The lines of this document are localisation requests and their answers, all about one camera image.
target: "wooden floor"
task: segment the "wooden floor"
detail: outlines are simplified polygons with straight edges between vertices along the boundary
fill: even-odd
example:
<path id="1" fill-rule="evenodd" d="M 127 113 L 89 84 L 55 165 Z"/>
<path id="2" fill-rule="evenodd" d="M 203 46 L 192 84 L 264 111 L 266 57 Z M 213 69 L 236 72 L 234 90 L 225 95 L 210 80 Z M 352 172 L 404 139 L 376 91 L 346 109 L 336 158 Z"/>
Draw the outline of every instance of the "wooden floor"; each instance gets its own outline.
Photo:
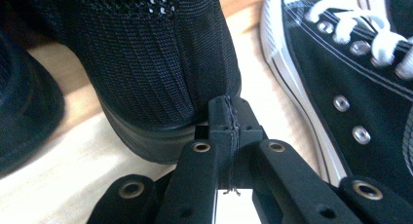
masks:
<path id="1" fill-rule="evenodd" d="M 262 56 L 262 0 L 221 1 L 243 76 L 242 97 L 269 137 L 293 145 L 318 170 L 308 129 Z M 137 173 L 157 179 L 173 169 L 140 159 L 121 142 L 78 58 L 66 47 L 53 42 L 29 52 L 59 83 L 66 114 L 33 158 L 0 179 L 0 223 L 85 223 L 117 178 Z"/>

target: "shoe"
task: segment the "shoe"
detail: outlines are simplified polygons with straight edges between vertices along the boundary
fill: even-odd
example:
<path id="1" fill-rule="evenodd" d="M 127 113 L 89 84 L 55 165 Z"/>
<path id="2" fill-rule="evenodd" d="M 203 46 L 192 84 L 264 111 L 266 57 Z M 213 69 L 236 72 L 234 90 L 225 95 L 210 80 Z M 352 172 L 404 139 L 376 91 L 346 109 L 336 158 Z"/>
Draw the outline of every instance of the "shoe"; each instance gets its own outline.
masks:
<path id="1" fill-rule="evenodd" d="M 0 30 L 0 175 L 40 148 L 63 109 L 63 96 L 52 76 Z"/>
<path id="2" fill-rule="evenodd" d="M 340 0 L 266 0 L 260 30 L 313 134 L 320 176 L 335 186 L 371 177 L 413 204 L 412 45 Z"/>
<path id="3" fill-rule="evenodd" d="M 81 60 L 115 132 L 141 158 L 173 164 L 237 95 L 241 75 L 219 0 L 30 0 Z"/>
<path id="4" fill-rule="evenodd" d="M 404 37 L 413 36 L 412 0 L 358 0 L 363 10 L 385 16 L 393 32 Z"/>

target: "light wood surface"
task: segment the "light wood surface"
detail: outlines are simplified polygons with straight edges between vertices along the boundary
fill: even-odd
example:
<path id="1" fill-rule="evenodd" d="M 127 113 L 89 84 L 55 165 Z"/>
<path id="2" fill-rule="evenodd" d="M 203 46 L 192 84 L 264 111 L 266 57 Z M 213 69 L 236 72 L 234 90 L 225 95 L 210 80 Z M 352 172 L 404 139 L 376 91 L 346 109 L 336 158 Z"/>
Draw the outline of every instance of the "light wood surface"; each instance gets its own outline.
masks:
<path id="1" fill-rule="evenodd" d="M 308 129 L 262 56 L 262 0 L 221 2 L 242 72 L 242 97 L 269 137 L 290 143 L 318 170 Z M 29 52 L 59 83 L 65 116 L 33 158 L 0 179 L 0 223 L 85 223 L 117 178 L 137 173 L 157 179 L 173 169 L 140 159 L 121 142 L 78 58 L 66 47 L 49 43 Z"/>

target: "shoelace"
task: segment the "shoelace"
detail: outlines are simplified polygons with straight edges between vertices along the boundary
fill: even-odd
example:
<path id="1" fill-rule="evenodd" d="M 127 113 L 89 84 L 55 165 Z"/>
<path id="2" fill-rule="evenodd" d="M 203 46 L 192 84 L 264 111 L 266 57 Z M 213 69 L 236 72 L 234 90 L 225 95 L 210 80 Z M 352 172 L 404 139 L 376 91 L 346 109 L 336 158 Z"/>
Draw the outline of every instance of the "shoelace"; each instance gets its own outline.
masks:
<path id="1" fill-rule="evenodd" d="M 371 44 L 372 62 L 377 67 L 392 65 L 394 62 L 394 51 L 398 42 L 408 41 L 401 35 L 390 31 L 390 23 L 387 19 L 375 15 L 371 11 L 365 11 L 358 7 L 348 7 L 344 3 L 331 0 L 321 0 L 316 3 L 305 15 L 305 19 L 310 22 L 318 22 L 319 16 L 327 9 L 335 8 L 347 10 L 347 12 L 334 14 L 339 20 L 337 23 L 333 41 L 338 44 L 347 44 L 351 40 L 351 33 L 358 24 L 367 28 L 371 26 L 363 18 L 369 18 L 378 28 L 377 35 Z M 413 79 L 413 47 L 406 53 L 403 61 L 395 68 L 395 74 L 402 80 Z"/>

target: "shoe sole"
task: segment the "shoe sole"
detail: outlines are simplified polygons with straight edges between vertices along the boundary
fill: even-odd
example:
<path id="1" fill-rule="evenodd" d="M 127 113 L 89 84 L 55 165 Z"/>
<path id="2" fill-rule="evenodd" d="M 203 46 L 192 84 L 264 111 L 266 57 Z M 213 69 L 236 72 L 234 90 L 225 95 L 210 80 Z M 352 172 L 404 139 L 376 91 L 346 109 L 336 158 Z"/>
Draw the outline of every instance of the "shoe sole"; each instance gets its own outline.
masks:
<path id="1" fill-rule="evenodd" d="M 263 6 L 260 34 L 264 57 L 276 79 L 306 121 L 314 140 L 319 161 L 319 176 L 326 182 L 338 186 L 346 177 L 328 134 L 309 100 L 297 69 L 286 46 L 282 23 L 280 0 L 266 0 Z"/>

